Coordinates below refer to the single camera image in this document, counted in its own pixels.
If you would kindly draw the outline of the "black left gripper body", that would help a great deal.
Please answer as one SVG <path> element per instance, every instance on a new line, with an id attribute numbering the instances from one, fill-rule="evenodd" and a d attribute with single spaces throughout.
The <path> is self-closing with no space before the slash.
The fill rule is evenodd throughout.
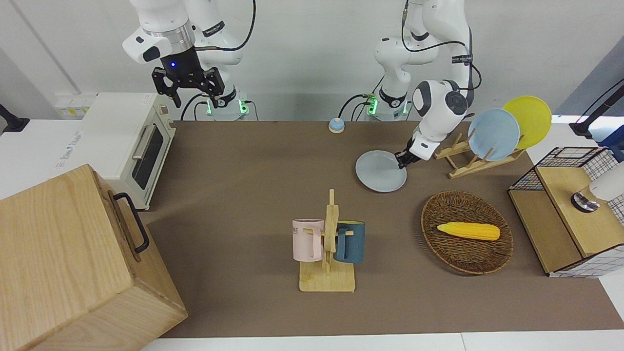
<path id="1" fill-rule="evenodd" d="M 400 154 L 401 156 L 403 156 L 403 160 L 410 159 L 412 163 L 420 161 L 421 158 L 416 156 L 410 151 L 410 148 L 412 147 L 413 144 L 414 144 L 414 138 L 410 138 L 410 140 L 406 144 L 406 148 L 403 151 L 399 151 L 396 154 Z"/>

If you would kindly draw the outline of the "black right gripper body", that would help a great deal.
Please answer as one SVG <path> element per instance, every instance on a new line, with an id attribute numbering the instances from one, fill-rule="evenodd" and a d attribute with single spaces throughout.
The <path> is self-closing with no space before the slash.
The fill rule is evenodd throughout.
<path id="1" fill-rule="evenodd" d="M 163 67 L 155 67 L 152 78 L 156 91 L 166 96 L 176 96 L 179 88 L 197 89 L 209 96 L 220 96 L 225 82 L 217 67 L 204 69 L 194 47 L 178 54 L 162 57 Z"/>

